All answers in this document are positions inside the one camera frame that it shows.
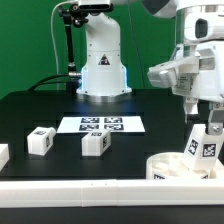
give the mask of green wall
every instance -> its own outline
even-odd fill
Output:
[[[26,90],[42,78],[56,74],[50,17],[60,0],[0,1],[0,98],[9,92]],[[146,88],[148,67],[169,59],[174,47],[174,20],[151,17],[140,2],[130,7],[141,63],[131,31],[127,6],[117,6],[108,14],[121,25],[122,63],[128,68],[128,84]],[[61,18],[55,17],[55,35],[61,72],[66,72],[67,52]],[[85,64],[85,30],[73,29],[78,69]]]

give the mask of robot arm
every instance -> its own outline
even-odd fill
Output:
[[[184,152],[188,168],[209,170],[224,141],[224,0],[163,0],[152,8],[153,2],[143,0],[152,15],[176,15],[176,45],[183,51],[149,68],[148,77],[153,86],[172,87],[185,98],[186,116],[198,113],[198,99],[210,102],[208,124],[194,124]]]
[[[153,16],[161,18],[173,18],[176,16],[176,0],[143,0],[142,4]]]

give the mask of white paper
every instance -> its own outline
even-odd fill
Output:
[[[57,133],[81,133],[94,129],[111,132],[145,132],[140,116],[125,117],[64,117]]]

